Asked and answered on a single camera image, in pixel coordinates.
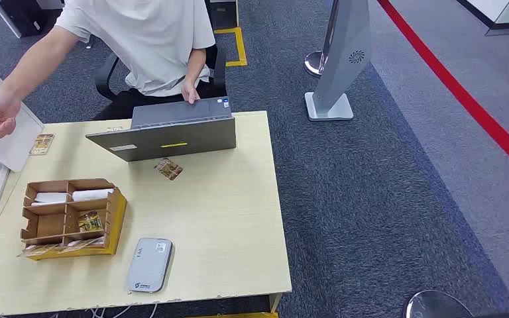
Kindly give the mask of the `person's left hand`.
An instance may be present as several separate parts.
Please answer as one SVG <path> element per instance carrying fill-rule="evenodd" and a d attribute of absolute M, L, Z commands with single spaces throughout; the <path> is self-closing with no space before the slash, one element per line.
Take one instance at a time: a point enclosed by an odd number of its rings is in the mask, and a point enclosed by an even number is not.
<path fill-rule="evenodd" d="M 183 80 L 181 94 L 184 101 L 187 101 L 189 104 L 194 104 L 195 101 L 200 99 L 199 93 L 195 87 L 195 82 L 190 79 Z"/>

